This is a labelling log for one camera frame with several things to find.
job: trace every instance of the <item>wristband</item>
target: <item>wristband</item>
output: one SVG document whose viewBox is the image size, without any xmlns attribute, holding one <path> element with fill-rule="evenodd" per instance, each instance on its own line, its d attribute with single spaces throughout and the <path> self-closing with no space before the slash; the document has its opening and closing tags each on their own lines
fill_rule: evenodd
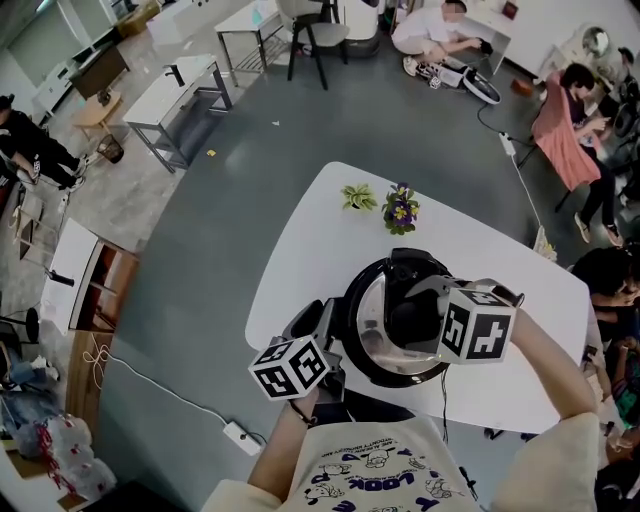
<svg viewBox="0 0 640 512">
<path fill-rule="evenodd" d="M 307 418 L 293 400 L 289 400 L 289 405 L 291 409 L 293 409 L 293 412 L 296 413 L 296 416 L 307 424 L 307 427 L 313 427 L 318 422 L 318 418 L 315 416 L 312 416 L 311 419 Z"/>
</svg>

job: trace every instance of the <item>electrical cable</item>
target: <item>electrical cable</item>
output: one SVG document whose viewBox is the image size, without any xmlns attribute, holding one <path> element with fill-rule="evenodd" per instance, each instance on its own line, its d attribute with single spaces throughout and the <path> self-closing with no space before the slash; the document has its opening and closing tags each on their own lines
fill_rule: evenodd
<svg viewBox="0 0 640 512">
<path fill-rule="evenodd" d="M 527 197 L 529 198 L 529 203 L 531 204 L 531 209 L 533 210 L 533 213 L 536 216 L 536 220 L 538 221 L 538 228 L 540 228 L 542 226 L 542 222 L 540 221 L 540 216 L 538 215 L 538 210 L 536 210 L 536 206 L 533 204 L 533 199 L 531 198 L 531 194 L 529 193 L 529 189 L 527 188 L 527 185 L 524 182 L 524 179 L 522 178 L 522 173 L 520 172 L 520 169 L 518 168 L 518 164 L 516 163 L 516 158 L 515 158 L 514 155 L 511 155 L 511 161 L 513 162 L 513 166 L 515 167 L 516 172 L 518 173 L 518 178 L 520 178 L 520 182 L 522 183 L 522 186 L 524 187 L 524 191 L 527 193 Z"/>
<path fill-rule="evenodd" d="M 442 398 L 444 400 L 444 407 L 442 409 L 442 440 L 447 444 L 449 444 L 449 430 L 447 428 L 447 385 L 445 383 L 445 379 L 447 378 L 448 371 L 449 366 L 447 366 L 440 374 L 440 385 L 442 386 Z"/>
<path fill-rule="evenodd" d="M 117 357 L 112 356 L 109 353 L 109 347 L 107 347 L 106 345 L 102 345 L 100 347 L 98 347 L 98 342 L 96 341 L 96 337 L 94 336 L 93 333 L 91 333 L 91 339 L 93 340 L 93 344 L 96 348 L 96 350 L 98 351 L 98 354 L 96 355 L 96 357 L 93 356 L 93 354 L 91 354 L 88 351 L 85 351 L 82 354 L 82 358 L 85 360 L 85 362 L 87 363 L 93 363 L 93 382 L 95 383 L 96 387 L 100 390 L 102 390 L 102 387 L 98 385 L 98 380 L 96 378 L 96 368 L 100 368 L 100 375 L 102 378 L 104 378 L 104 369 L 102 368 L 102 365 L 100 364 L 101 362 L 106 363 L 109 359 L 112 359 L 120 364 L 123 364 L 124 366 L 126 366 L 127 368 L 129 368 L 129 370 L 131 370 L 135 375 L 137 375 L 138 377 L 150 382 L 151 384 L 153 384 L 154 386 L 156 386 L 157 388 L 160 388 L 162 391 L 164 391 L 165 393 L 168 393 L 170 395 L 172 395 L 173 397 L 177 398 L 178 400 L 180 400 L 181 402 L 184 402 L 187 405 L 191 405 L 192 407 L 195 407 L 196 409 L 199 409 L 202 412 L 206 412 L 207 414 L 210 414 L 212 416 L 215 416 L 216 418 L 218 418 L 218 420 L 220 420 L 222 422 L 222 424 L 226 427 L 229 422 L 224 419 L 224 417 L 222 415 L 220 415 L 219 413 L 217 413 L 216 411 L 214 411 L 213 409 L 208 409 L 207 407 L 203 407 L 201 405 L 198 405 L 190 400 L 187 400 L 186 398 L 182 398 L 180 395 L 178 395 L 177 393 L 175 393 L 174 391 L 171 391 L 169 388 L 166 388 L 160 384 L 158 384 L 155 380 L 150 379 L 149 377 L 147 377 L 146 375 L 143 375 L 142 373 L 140 373 L 139 371 L 137 371 L 135 368 L 133 368 L 129 363 L 127 363 L 126 361 L 123 361 L 122 359 L 119 359 Z"/>
<path fill-rule="evenodd" d="M 11 318 L 13 315 L 17 315 L 18 313 L 26 313 L 27 311 L 29 311 L 30 309 L 35 309 L 38 304 L 40 304 L 40 301 L 36 302 L 33 306 L 31 306 L 30 308 L 27 309 L 21 309 L 19 311 L 14 311 L 13 313 L 10 313 L 8 315 L 3 315 L 5 318 Z"/>
<path fill-rule="evenodd" d="M 484 126 L 485 128 L 488 128 L 492 132 L 507 135 L 506 132 L 503 132 L 503 131 L 500 131 L 500 130 L 496 130 L 493 126 L 491 126 L 491 125 L 489 125 L 489 124 L 484 122 L 484 120 L 482 119 L 482 111 L 487 107 L 489 107 L 489 104 L 485 103 L 482 107 L 480 107 L 478 109 L 478 113 L 476 114 L 476 117 L 478 118 L 478 121 L 480 122 L 480 124 L 482 126 Z M 535 148 L 536 147 L 534 144 L 529 144 L 528 142 L 523 142 L 521 140 L 515 139 L 511 135 L 507 135 L 507 137 L 508 137 L 509 140 L 517 142 L 518 144 L 522 144 L 523 146 L 526 146 L 526 147 L 529 147 L 529 148 Z"/>
</svg>

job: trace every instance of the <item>person sitting on floor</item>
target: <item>person sitting on floor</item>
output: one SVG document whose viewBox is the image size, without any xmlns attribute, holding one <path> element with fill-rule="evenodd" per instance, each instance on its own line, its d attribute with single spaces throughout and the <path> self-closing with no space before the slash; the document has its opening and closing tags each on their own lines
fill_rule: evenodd
<svg viewBox="0 0 640 512">
<path fill-rule="evenodd" d="M 407 55 L 402 63 L 410 76 L 416 76 L 424 64 L 441 62 L 451 53 L 482 46 L 480 39 L 466 39 L 456 32 L 466 12 L 462 0 L 446 0 L 440 7 L 417 9 L 396 27 L 393 44 Z"/>
</svg>

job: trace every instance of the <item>black chair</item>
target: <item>black chair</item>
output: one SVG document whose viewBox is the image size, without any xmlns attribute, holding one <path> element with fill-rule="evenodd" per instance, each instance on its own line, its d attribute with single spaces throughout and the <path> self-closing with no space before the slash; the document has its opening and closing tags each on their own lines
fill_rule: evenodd
<svg viewBox="0 0 640 512">
<path fill-rule="evenodd" d="M 337 4 L 331 4 L 336 23 L 324 23 L 321 21 L 322 13 L 317 2 L 310 2 L 309 0 L 276 0 L 276 3 L 284 27 L 293 34 L 287 79 L 291 81 L 293 78 L 293 67 L 298 46 L 301 44 L 311 45 L 311 51 L 318 66 L 318 73 L 320 73 L 322 87 L 325 91 L 328 90 L 327 77 L 320 58 L 320 48 L 339 46 L 342 61 L 345 64 L 348 63 L 345 39 L 349 34 L 349 27 L 340 24 Z"/>
</svg>

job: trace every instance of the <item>black and white cube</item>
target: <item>black and white cube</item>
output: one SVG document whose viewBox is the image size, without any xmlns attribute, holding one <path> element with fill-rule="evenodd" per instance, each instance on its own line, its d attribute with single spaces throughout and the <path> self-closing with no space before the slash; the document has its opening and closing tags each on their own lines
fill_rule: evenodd
<svg viewBox="0 0 640 512">
<path fill-rule="evenodd" d="M 271 401 L 302 398 L 329 373 L 313 336 L 271 345 L 260 352 L 249 371 Z"/>
<path fill-rule="evenodd" d="M 453 364 L 504 359 L 516 309 L 490 292 L 452 288 L 437 355 Z"/>
</svg>

